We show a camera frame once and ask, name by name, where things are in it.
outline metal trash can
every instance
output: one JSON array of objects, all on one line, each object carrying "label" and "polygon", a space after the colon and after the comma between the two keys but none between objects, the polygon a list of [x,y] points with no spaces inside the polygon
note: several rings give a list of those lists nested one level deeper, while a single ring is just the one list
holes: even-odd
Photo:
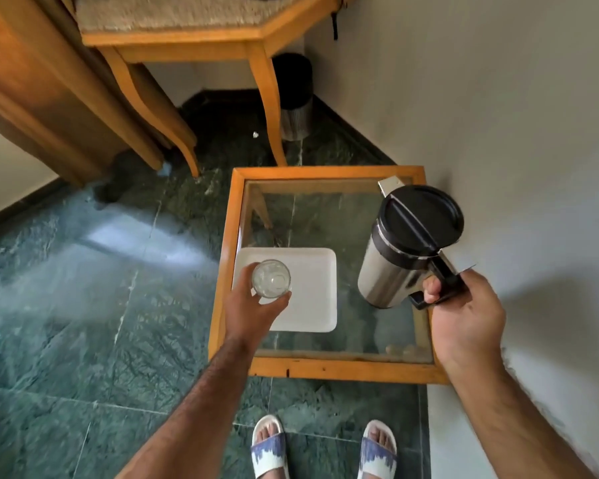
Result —
[{"label": "metal trash can", "polygon": [[310,134],[313,113],[313,67],[301,54],[273,57],[280,91],[282,139],[299,141]]}]

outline baseboard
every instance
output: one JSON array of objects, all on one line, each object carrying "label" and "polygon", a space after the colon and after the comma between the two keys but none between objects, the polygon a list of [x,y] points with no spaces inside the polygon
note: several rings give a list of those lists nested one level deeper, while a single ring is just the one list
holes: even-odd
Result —
[{"label": "baseboard", "polygon": [[8,207],[0,210],[0,225],[2,225],[6,220],[16,217],[17,214],[39,204],[42,200],[46,199],[58,190],[62,190],[68,186],[70,186],[70,184],[61,178],[55,178],[49,183],[42,185],[32,193],[29,193],[15,203],[12,203]]},{"label": "baseboard", "polygon": [[[180,111],[183,113],[184,118],[204,108],[208,104],[251,104],[260,103],[261,98],[259,91],[256,88],[240,88],[232,90],[209,90],[204,89],[194,94],[188,100],[186,100]],[[331,109],[328,104],[323,102],[318,96],[313,96],[313,105],[316,109],[322,111],[326,116],[334,121],[342,130],[342,132],[352,139],[355,143],[359,144],[366,151],[373,155],[379,164],[382,165],[394,165],[395,162],[380,148],[371,143],[363,134],[357,129],[353,128],[346,120],[344,120],[337,112]]]}]

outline forearm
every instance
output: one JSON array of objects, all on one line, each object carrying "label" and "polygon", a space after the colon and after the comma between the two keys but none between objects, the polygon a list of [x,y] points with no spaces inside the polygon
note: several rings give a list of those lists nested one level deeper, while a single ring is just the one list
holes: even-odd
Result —
[{"label": "forearm", "polygon": [[482,363],[450,377],[499,479],[593,479],[503,363]]},{"label": "forearm", "polygon": [[171,417],[118,477],[217,477],[251,361],[246,347],[226,341]]}]

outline person's left arm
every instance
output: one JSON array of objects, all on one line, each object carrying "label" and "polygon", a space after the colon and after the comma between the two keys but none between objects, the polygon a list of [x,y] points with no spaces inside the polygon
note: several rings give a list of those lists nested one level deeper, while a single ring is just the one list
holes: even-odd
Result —
[{"label": "person's left arm", "polygon": [[141,478],[214,478],[247,382],[253,356],[290,292],[261,305],[251,296],[255,264],[240,273],[226,298],[226,337],[220,350],[182,403],[117,476]]}]

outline glass-top table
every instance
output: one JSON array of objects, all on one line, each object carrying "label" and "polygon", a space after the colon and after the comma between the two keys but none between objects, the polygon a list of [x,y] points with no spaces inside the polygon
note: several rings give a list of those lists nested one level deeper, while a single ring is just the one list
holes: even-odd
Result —
[{"label": "glass-top table", "polygon": [[209,357],[224,339],[222,301],[244,247],[326,247],[335,252],[337,325],[329,333],[272,331],[252,375],[445,383],[427,311],[405,299],[377,309],[357,289],[370,229],[383,196],[378,181],[424,184],[422,167],[236,168],[220,258]]}]

